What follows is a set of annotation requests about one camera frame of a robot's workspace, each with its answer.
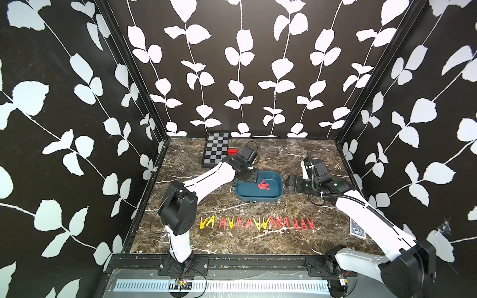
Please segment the red clothespin row eleventh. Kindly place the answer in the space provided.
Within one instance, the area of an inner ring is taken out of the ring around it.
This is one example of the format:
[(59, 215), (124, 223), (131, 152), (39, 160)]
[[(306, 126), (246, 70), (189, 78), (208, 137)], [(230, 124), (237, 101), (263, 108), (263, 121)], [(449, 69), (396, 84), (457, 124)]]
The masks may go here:
[(309, 224), (310, 230), (314, 230), (314, 229), (315, 229), (315, 227), (314, 227), (314, 219), (309, 219), (309, 218), (307, 218), (307, 222), (308, 222), (308, 224)]

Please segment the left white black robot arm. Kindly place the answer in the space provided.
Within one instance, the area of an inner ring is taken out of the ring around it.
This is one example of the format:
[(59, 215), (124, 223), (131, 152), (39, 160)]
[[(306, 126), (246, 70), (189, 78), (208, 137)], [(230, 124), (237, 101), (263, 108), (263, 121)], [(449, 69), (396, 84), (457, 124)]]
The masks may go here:
[(185, 266), (193, 254), (190, 229), (195, 223), (200, 202), (217, 188), (235, 179), (256, 182), (258, 168), (220, 162), (192, 180), (175, 180), (169, 184), (158, 215), (168, 235), (169, 253), (176, 263)]

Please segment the teal plastic storage box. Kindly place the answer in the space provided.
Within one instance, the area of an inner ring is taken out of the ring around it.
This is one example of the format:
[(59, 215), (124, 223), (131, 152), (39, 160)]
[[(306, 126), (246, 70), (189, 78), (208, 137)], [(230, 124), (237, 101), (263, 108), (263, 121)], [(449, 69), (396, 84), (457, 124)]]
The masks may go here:
[(244, 202), (277, 202), (284, 193), (283, 181), (277, 172), (259, 171), (257, 182), (240, 182), (235, 192)]

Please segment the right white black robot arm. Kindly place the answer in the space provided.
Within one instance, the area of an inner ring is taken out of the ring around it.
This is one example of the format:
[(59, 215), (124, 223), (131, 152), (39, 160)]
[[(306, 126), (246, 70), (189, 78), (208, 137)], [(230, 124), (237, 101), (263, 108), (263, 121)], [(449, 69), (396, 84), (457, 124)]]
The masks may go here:
[(418, 241), (388, 220), (343, 178), (333, 178), (322, 160), (308, 156), (302, 176), (289, 175), (286, 190), (332, 203), (348, 215), (380, 247), (382, 255), (338, 245), (325, 254), (324, 269), (331, 276), (349, 271), (374, 279), (398, 298), (421, 298), (426, 280), (436, 278), (436, 248)]

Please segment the big yellow clothespin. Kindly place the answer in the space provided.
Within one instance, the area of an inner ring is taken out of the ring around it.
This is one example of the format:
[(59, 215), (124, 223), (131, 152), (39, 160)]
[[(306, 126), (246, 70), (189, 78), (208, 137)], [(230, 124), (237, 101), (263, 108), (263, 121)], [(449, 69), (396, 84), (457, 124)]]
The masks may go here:
[(203, 228), (206, 227), (207, 223), (208, 223), (208, 218), (206, 217), (205, 219), (204, 218), (200, 218), (200, 225), (199, 225), (199, 228), (202, 230)]

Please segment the yellow clothespin row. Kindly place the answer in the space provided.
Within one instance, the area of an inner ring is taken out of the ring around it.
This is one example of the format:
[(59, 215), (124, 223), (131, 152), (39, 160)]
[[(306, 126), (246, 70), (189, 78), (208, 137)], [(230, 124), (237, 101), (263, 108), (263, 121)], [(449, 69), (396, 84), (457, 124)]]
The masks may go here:
[(253, 223), (258, 231), (263, 230), (262, 218), (258, 218), (258, 219), (253, 218)]
[(267, 227), (268, 227), (268, 225), (269, 225), (269, 223), (270, 223), (269, 219), (266, 219), (266, 218), (263, 217), (263, 218), (262, 218), (262, 229), (263, 229), (263, 230), (266, 230)]

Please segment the red clothespin row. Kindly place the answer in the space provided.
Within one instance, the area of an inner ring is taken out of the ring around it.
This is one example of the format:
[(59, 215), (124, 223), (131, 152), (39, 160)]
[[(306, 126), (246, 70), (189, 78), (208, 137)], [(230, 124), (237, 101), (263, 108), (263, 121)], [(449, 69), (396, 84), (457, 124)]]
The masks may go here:
[(297, 219), (290, 219), (289, 222), (292, 224), (293, 228), (298, 231), (299, 230), (299, 224)]
[(245, 224), (244, 229), (251, 229), (252, 228), (252, 218), (249, 218)]
[(306, 221), (304, 219), (301, 219), (299, 222), (300, 230), (301, 231), (308, 231), (308, 226), (306, 225)]

